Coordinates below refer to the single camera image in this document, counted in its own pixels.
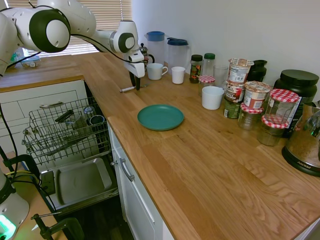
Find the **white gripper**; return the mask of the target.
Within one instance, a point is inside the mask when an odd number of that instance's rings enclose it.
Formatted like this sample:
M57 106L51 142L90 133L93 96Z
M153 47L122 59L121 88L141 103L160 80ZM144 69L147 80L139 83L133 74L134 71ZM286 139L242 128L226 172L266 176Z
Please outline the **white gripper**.
M130 51L124 55L124 67L129 71L129 77L132 86L137 91L141 88L141 79L145 76L145 65L143 63L144 55L141 51Z

